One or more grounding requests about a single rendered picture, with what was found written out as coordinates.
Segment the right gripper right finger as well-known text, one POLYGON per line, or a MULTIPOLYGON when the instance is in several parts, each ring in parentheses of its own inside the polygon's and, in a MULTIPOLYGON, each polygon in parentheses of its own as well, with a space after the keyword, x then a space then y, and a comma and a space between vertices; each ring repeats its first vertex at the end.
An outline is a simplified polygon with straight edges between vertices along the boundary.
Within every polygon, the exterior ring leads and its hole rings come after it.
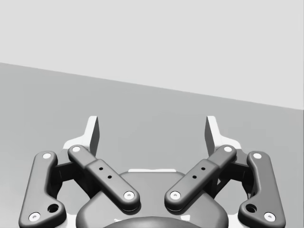
POLYGON ((198 162, 164 196, 170 211, 181 211, 202 191, 215 197, 230 180, 242 183, 247 200, 237 219, 248 228, 285 228, 286 219, 270 156, 244 153, 238 141, 221 135, 217 120, 207 116, 205 142, 208 158, 198 162))

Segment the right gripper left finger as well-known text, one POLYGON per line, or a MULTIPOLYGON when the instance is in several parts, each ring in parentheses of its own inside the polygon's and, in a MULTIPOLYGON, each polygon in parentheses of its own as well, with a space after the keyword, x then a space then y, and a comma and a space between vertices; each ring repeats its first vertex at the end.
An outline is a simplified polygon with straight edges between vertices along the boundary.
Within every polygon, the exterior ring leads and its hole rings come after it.
POLYGON ((105 161, 96 158, 99 143, 97 116, 88 118, 84 134, 65 142, 60 154, 42 151, 34 157, 19 216, 19 228, 56 228, 67 212, 57 199, 63 182, 75 180, 93 198, 102 191, 121 210, 140 206, 138 191, 105 161))

